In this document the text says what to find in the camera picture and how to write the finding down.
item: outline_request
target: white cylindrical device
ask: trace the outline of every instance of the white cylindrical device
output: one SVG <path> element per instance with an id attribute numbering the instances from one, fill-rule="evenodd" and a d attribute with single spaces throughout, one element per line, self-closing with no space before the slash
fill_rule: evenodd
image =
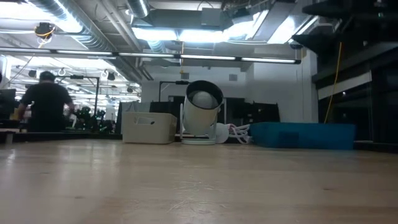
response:
<path id="1" fill-rule="evenodd" d="M 203 135 L 215 122 L 223 102 L 223 92 L 208 81 L 195 81 L 187 87 L 183 107 L 183 126 L 188 133 Z"/>

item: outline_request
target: white plastic box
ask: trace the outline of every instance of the white plastic box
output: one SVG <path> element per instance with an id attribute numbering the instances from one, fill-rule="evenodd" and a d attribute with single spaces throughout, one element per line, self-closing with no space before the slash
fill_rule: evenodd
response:
<path id="1" fill-rule="evenodd" d="M 124 143 L 168 144 L 174 142 L 177 118 L 168 113 L 123 112 Z"/>

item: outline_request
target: black equipment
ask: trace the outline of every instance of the black equipment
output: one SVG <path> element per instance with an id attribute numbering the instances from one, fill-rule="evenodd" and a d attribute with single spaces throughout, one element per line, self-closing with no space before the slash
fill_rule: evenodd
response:
<path id="1" fill-rule="evenodd" d="M 9 119 L 10 114 L 14 113 L 16 91 L 0 90 L 0 119 Z"/>

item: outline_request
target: person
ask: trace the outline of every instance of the person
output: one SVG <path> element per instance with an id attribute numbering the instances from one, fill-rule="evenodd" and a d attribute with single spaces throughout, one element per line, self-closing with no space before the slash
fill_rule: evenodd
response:
<path id="1" fill-rule="evenodd" d="M 64 87 L 55 83 L 55 75 L 45 71 L 40 74 L 39 84 L 32 85 L 22 97 L 18 107 L 18 117 L 23 119 L 28 105 L 32 116 L 28 123 L 29 132 L 59 132 L 65 129 L 63 107 L 68 105 L 69 111 L 75 105 Z"/>

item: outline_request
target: ceiling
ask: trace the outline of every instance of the ceiling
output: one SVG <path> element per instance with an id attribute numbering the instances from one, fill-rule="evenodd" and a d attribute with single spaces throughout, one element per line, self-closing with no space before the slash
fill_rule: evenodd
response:
<path id="1" fill-rule="evenodd" d="M 31 1 L 33 4 L 36 2 L 50 2 L 53 0 L 35 0 Z M 144 52 L 151 52 L 151 48 L 146 40 L 137 40 L 137 42 L 126 39 L 128 33 L 121 34 L 120 27 L 122 24 L 117 20 L 114 13 L 111 12 L 113 20 L 109 20 L 109 14 L 104 11 L 104 8 L 100 7 L 99 2 L 104 2 L 105 0 L 81 0 L 75 1 L 75 6 L 67 9 L 72 9 L 79 11 L 74 16 L 83 16 L 86 18 L 85 26 L 89 26 L 90 31 L 98 31 L 97 34 L 103 35 L 103 40 L 109 44 L 109 46 L 114 47 L 112 50 L 133 52 L 137 49 L 141 49 Z M 130 27 L 131 16 L 126 13 L 128 7 L 126 6 L 125 0 L 115 0 L 111 1 L 119 14 L 119 18 L 123 20 L 127 26 Z M 251 9 L 260 6 L 261 4 L 268 4 L 268 1 L 181 1 L 181 0 L 149 0 L 151 6 L 150 14 L 156 10 L 165 10 L 169 12 L 180 12 L 176 10 L 183 11 L 200 11 L 205 8 L 213 7 L 215 9 L 223 8 L 223 10 L 229 10 L 236 6 L 236 3 L 240 3 L 243 6 L 249 5 L 249 3 L 254 6 Z M 233 39 L 224 42 L 216 43 L 201 43 L 201 42 L 176 42 L 174 40 L 162 41 L 165 46 L 165 50 L 168 53 L 174 52 L 184 52 L 185 54 L 198 54 L 198 55 L 233 55 L 233 56 L 246 56 L 246 57 L 272 57 L 272 58 L 296 58 L 297 53 L 295 50 L 291 49 L 288 44 L 268 44 L 265 40 L 261 39 L 261 35 L 267 35 L 272 37 L 275 33 L 280 33 L 279 35 L 283 38 L 287 37 L 288 41 L 290 36 L 294 34 L 297 29 L 299 29 L 304 22 L 308 20 L 308 16 L 301 13 L 301 8 L 307 4 L 310 4 L 311 0 L 298 0 L 297 3 L 293 3 L 288 6 L 288 9 L 278 9 L 281 10 L 279 13 L 276 11 L 276 3 L 279 1 L 271 1 L 273 3 L 269 4 L 269 12 L 264 19 L 264 22 L 260 23 L 260 28 L 254 35 L 252 39 Z M 2 10 L 0 14 L 0 47 L 24 47 L 24 48 L 37 48 L 41 43 L 41 39 L 34 34 L 34 27 L 40 22 L 49 22 L 59 25 L 59 20 L 54 19 L 54 16 L 50 12 L 43 12 L 43 10 L 30 6 L 28 4 L 16 4 L 11 2 L 0 2 Z M 266 22 L 272 21 L 276 24 L 276 28 L 280 29 L 269 30 L 269 27 L 263 27 Z M 289 29 L 283 28 L 283 23 L 288 24 Z M 88 48 L 83 42 L 79 42 L 79 38 L 75 34 L 65 33 L 67 30 L 57 29 L 51 38 L 51 41 L 46 43 L 43 48 L 46 49 L 63 49 L 63 50 L 92 50 Z M 30 56 L 23 55 L 8 55 L 7 58 L 12 63 L 12 74 L 18 74 L 17 78 L 14 78 L 15 82 L 36 82 L 37 80 L 28 76 L 29 70 L 50 70 L 57 74 L 61 69 L 64 69 L 67 74 L 79 74 L 79 75 L 89 75 L 101 77 L 101 74 L 105 72 L 116 72 L 115 81 L 109 81 L 105 77 L 101 78 L 102 85 L 113 85 L 115 84 L 117 88 L 102 88 L 100 93 L 110 94 L 112 91 L 114 93 L 122 95 L 126 94 L 126 87 L 128 85 L 133 85 L 134 82 L 140 83 L 145 82 L 147 79 L 151 80 L 142 71 L 146 69 L 147 71 L 153 71 L 152 67 L 180 67 L 181 60 L 177 59 L 149 59 L 143 58 L 140 61 L 135 61 L 132 59 L 124 60 L 123 64 L 127 64 L 127 67 L 119 67 L 119 63 L 113 63 L 114 60 L 100 59 L 100 58 L 62 58 L 59 55 L 54 55 L 54 58 L 44 58 L 44 57 L 34 57 L 30 62 L 27 69 L 23 72 L 19 72 L 21 67 L 30 59 Z M 242 72 L 250 66 L 248 62 L 222 62 L 213 60 L 184 60 L 184 66 L 189 67 L 225 67 L 225 68 L 240 68 Z M 159 79 L 159 74 L 157 73 L 155 80 Z M 67 81 L 71 84 L 90 84 L 88 80 L 69 80 Z M 13 87 L 20 91 L 25 90 L 24 84 L 12 84 Z M 84 92 L 90 93 L 95 91 L 95 87 L 85 87 Z M 133 95 L 138 95 L 141 92 L 139 87 L 136 88 L 137 92 Z"/>

